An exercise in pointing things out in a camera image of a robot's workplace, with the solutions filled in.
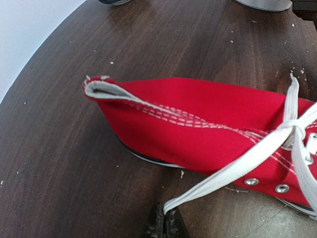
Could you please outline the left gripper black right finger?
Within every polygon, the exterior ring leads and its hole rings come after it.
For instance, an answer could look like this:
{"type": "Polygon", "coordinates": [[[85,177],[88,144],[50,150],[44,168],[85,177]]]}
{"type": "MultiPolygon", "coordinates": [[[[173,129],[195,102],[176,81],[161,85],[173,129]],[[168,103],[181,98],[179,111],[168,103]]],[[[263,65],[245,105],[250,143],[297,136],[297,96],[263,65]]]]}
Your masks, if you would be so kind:
{"type": "Polygon", "coordinates": [[[165,215],[166,238],[190,238],[179,209],[173,208],[165,215]]]}

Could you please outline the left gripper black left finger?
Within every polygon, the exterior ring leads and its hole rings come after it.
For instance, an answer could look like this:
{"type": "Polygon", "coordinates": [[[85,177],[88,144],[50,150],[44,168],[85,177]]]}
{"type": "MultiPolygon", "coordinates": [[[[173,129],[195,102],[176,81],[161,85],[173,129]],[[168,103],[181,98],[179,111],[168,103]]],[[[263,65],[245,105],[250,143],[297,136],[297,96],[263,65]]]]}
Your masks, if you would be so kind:
{"type": "Polygon", "coordinates": [[[164,214],[160,203],[155,203],[144,227],[145,238],[162,238],[164,227],[164,214]]]}

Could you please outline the red canvas sneaker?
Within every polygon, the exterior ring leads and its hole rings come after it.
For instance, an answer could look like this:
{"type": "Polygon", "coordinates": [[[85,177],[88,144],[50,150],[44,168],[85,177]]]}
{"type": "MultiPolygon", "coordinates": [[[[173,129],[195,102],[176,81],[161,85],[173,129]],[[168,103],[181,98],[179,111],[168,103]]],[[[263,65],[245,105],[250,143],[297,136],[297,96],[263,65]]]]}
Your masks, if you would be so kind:
{"type": "Polygon", "coordinates": [[[188,78],[116,82],[87,77],[101,108],[136,157],[206,178],[166,202],[165,213],[228,184],[249,188],[317,217],[317,105],[286,94],[188,78]]]}

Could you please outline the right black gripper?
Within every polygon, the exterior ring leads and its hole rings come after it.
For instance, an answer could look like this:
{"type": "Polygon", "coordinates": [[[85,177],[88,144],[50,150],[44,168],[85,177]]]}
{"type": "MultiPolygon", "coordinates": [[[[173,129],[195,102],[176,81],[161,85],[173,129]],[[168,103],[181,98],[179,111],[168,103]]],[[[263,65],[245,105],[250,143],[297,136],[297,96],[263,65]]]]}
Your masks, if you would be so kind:
{"type": "Polygon", "coordinates": [[[303,20],[317,17],[317,0],[292,0],[292,11],[303,20]]]}

